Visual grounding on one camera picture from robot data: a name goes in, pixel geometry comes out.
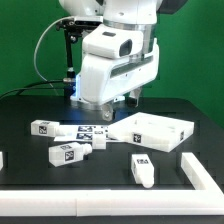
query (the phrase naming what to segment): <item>white object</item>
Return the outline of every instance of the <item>white object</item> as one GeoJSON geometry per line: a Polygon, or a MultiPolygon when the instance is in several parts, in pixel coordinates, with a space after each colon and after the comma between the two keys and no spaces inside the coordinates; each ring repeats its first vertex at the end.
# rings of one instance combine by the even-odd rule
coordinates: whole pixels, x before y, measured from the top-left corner
{"type": "MultiPolygon", "coordinates": [[[[182,166],[202,174],[192,153],[182,166]]],[[[0,216],[224,215],[224,195],[208,187],[214,181],[205,173],[204,190],[0,191],[0,216]]]]}
{"type": "Polygon", "coordinates": [[[107,0],[102,6],[95,0],[59,2],[81,20],[103,14],[103,24],[83,40],[80,82],[71,100],[103,105],[155,79],[159,47],[154,26],[162,0],[107,0]]]}
{"type": "Polygon", "coordinates": [[[222,193],[218,185],[192,153],[183,153],[181,168],[196,190],[222,193]]]}
{"type": "Polygon", "coordinates": [[[62,166],[83,160],[84,155],[92,152],[90,144],[80,145],[77,142],[49,148],[49,162],[54,166],[62,166]]]}
{"type": "MultiPolygon", "coordinates": [[[[126,38],[129,38],[129,31],[126,31],[126,35],[126,38]]],[[[93,39],[91,38],[88,38],[87,40],[90,43],[93,42],[93,39]]],[[[83,59],[82,69],[80,72],[81,96],[87,102],[102,105],[112,101],[117,96],[130,92],[154,80],[158,72],[159,61],[159,47],[157,45],[156,39],[154,41],[152,54],[153,57],[149,63],[137,66],[131,70],[128,70],[127,72],[121,72],[114,76],[111,75],[112,70],[120,66],[127,65],[130,60],[129,56],[113,59],[101,57],[99,55],[93,55],[91,53],[86,54],[83,59]]]]}
{"type": "Polygon", "coordinates": [[[31,123],[31,134],[47,137],[55,137],[59,122],[36,120],[31,123]]]}
{"type": "Polygon", "coordinates": [[[136,113],[108,126],[108,137],[170,152],[193,134],[194,122],[136,113]]]}
{"type": "Polygon", "coordinates": [[[92,147],[93,149],[106,149],[106,133],[104,128],[94,128],[92,147]]]}
{"type": "Polygon", "coordinates": [[[104,8],[95,0],[59,0],[61,6],[73,16],[95,16],[104,8]]]}
{"type": "Polygon", "coordinates": [[[0,170],[3,168],[3,155],[2,152],[0,152],[0,170]]]}
{"type": "Polygon", "coordinates": [[[147,154],[132,155],[131,170],[137,184],[150,188],[154,184],[154,167],[147,154]]]}

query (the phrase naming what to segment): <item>white rectangular container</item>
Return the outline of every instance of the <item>white rectangular container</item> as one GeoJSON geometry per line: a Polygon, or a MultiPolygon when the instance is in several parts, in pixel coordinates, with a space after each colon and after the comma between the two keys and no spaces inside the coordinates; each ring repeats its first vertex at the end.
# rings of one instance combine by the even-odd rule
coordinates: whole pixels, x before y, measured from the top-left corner
{"type": "Polygon", "coordinates": [[[108,137],[170,152],[193,134],[194,122],[136,113],[108,126],[108,137]]]}

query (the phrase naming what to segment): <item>robot end effector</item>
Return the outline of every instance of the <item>robot end effector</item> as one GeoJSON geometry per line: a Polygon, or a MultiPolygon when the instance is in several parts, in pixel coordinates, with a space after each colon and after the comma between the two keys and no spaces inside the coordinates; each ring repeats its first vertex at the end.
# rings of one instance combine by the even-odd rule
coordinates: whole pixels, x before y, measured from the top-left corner
{"type": "Polygon", "coordinates": [[[83,40],[78,99],[105,105],[130,92],[137,101],[141,86],[154,80],[158,71],[156,13],[172,14],[186,1],[60,0],[73,16],[103,13],[103,24],[83,40]]]}

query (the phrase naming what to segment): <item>white box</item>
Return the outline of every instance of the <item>white box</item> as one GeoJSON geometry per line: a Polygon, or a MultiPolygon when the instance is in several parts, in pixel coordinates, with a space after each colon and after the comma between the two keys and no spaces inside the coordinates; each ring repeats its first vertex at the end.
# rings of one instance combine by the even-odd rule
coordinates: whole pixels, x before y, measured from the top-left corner
{"type": "Polygon", "coordinates": [[[131,160],[131,170],[136,184],[150,188],[154,184],[154,167],[147,154],[134,154],[131,160]]]}
{"type": "Polygon", "coordinates": [[[55,137],[59,126],[59,122],[36,120],[31,123],[31,134],[55,137]]]}
{"type": "Polygon", "coordinates": [[[170,152],[193,134],[194,122],[136,113],[108,126],[108,137],[170,152]]]}
{"type": "Polygon", "coordinates": [[[62,166],[83,160],[84,155],[92,152],[90,144],[80,145],[77,142],[53,146],[49,148],[49,162],[54,166],[62,166]]]}
{"type": "Polygon", "coordinates": [[[94,128],[92,137],[93,149],[106,149],[106,133],[104,128],[94,128]]]}

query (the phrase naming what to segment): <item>white cube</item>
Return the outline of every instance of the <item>white cube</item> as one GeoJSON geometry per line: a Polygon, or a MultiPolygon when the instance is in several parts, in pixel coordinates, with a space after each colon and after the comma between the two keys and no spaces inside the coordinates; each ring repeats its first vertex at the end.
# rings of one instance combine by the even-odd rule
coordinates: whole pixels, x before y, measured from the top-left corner
{"type": "Polygon", "coordinates": [[[93,149],[106,149],[106,133],[103,128],[94,128],[92,135],[93,149]]]}
{"type": "Polygon", "coordinates": [[[31,134],[55,137],[59,126],[59,122],[36,120],[31,123],[31,134]]]}

